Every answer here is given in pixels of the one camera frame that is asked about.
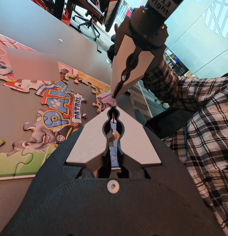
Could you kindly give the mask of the black office chair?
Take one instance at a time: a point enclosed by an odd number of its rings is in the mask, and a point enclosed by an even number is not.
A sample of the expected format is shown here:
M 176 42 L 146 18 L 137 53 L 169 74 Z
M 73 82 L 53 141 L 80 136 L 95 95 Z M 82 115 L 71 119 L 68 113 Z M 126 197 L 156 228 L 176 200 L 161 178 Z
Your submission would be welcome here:
M 78 32 L 81 32 L 80 27 L 81 26 L 86 26 L 87 28 L 91 28 L 94 34 L 94 41 L 97 40 L 97 38 L 100 37 L 100 32 L 94 25 L 93 21 L 94 20 L 99 20 L 104 17 L 103 13 L 100 10 L 100 5 L 98 0 L 71 0 L 72 2 L 72 11 L 75 12 L 75 15 L 72 17 L 73 20 L 76 18 L 83 20 L 83 23 L 77 25 L 75 29 Z M 75 7 L 79 6 L 83 9 L 86 10 L 85 16 L 90 16 L 90 19 L 87 19 L 83 16 L 81 16 L 77 11 L 75 11 Z

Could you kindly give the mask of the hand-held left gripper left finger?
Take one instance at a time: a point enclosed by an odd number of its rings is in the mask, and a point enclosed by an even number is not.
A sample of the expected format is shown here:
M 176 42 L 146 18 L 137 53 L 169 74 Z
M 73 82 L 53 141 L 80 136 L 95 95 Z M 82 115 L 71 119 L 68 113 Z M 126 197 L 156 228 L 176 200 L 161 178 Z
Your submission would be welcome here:
M 97 171 L 99 178 L 111 174 L 108 134 L 114 107 L 109 107 L 86 123 L 77 138 L 66 164 Z

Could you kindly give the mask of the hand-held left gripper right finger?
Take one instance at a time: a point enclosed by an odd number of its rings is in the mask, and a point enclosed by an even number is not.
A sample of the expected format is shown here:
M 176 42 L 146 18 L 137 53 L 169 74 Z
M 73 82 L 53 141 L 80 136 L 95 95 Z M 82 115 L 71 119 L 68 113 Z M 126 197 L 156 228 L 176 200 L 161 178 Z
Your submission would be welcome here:
M 120 134 L 117 142 L 119 178 L 129 178 L 130 172 L 162 164 L 141 123 L 119 107 L 114 107 L 114 118 Z

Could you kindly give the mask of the person's right forearm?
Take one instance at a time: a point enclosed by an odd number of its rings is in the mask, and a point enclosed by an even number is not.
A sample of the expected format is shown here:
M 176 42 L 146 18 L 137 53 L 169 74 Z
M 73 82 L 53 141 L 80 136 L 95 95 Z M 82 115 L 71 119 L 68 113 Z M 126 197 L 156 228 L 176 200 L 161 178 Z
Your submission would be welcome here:
M 147 90 L 170 107 L 194 112 L 208 105 L 212 99 L 221 100 L 216 97 L 228 92 L 228 76 L 205 79 L 178 76 L 164 56 L 142 81 Z

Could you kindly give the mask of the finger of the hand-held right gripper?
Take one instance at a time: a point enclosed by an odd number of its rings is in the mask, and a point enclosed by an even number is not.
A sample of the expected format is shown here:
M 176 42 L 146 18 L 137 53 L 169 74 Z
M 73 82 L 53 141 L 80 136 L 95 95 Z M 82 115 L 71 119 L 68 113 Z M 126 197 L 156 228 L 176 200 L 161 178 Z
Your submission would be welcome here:
M 127 72 L 130 72 L 129 77 L 133 76 L 134 79 L 136 79 L 135 81 L 137 83 L 140 79 L 142 79 L 144 77 L 144 73 L 147 70 L 147 68 L 149 67 L 149 65 L 150 65 L 151 61 L 153 60 L 153 58 L 154 58 L 154 55 L 151 54 L 151 52 L 149 52 L 149 51 L 140 52 L 140 54 L 138 56 L 138 64 L 136 65 L 136 67 L 134 69 L 127 69 Z M 115 93 L 119 92 L 119 90 L 123 86 L 123 83 L 124 83 L 124 81 L 122 80 Z
M 122 81 L 122 72 L 126 69 L 126 61 L 130 54 L 136 49 L 133 39 L 127 35 L 124 36 L 121 46 L 116 56 L 114 56 L 112 63 L 112 80 L 111 80 L 111 94 L 112 97 L 119 97 L 125 93 L 134 83 L 136 79 L 130 76 L 128 80 L 125 80 L 122 88 L 118 93 L 115 93 L 119 84 Z

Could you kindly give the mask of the partly assembled cartoon jigsaw puzzle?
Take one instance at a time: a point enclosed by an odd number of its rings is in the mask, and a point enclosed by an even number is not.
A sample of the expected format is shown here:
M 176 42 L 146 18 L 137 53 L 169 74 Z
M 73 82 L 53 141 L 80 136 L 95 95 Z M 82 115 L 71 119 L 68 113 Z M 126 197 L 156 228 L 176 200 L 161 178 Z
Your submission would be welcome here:
M 0 34 L 0 180 L 32 178 L 45 160 L 71 134 L 82 127 L 87 115 L 83 94 L 63 81 L 91 84 L 97 112 L 112 106 L 110 85 L 58 62 L 61 81 L 25 80 L 14 77 L 7 48 L 29 50 Z

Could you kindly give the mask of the red storage crate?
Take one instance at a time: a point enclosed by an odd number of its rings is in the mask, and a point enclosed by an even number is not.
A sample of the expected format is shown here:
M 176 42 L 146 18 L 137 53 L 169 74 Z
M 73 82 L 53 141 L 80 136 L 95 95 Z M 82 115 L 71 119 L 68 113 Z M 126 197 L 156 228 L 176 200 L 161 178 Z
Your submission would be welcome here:
M 68 27 L 70 26 L 70 19 L 69 19 L 69 14 L 66 8 L 64 8 L 65 13 L 62 14 L 62 19 L 61 21 L 66 24 Z

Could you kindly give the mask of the person's plaid shirt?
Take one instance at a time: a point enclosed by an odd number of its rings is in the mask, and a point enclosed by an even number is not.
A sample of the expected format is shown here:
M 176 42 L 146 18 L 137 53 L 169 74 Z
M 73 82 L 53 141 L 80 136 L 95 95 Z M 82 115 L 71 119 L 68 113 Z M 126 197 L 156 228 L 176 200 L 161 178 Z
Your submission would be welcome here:
M 186 102 L 181 98 L 170 105 L 195 115 L 164 141 L 185 162 L 202 199 L 228 236 L 228 88 L 195 104 Z

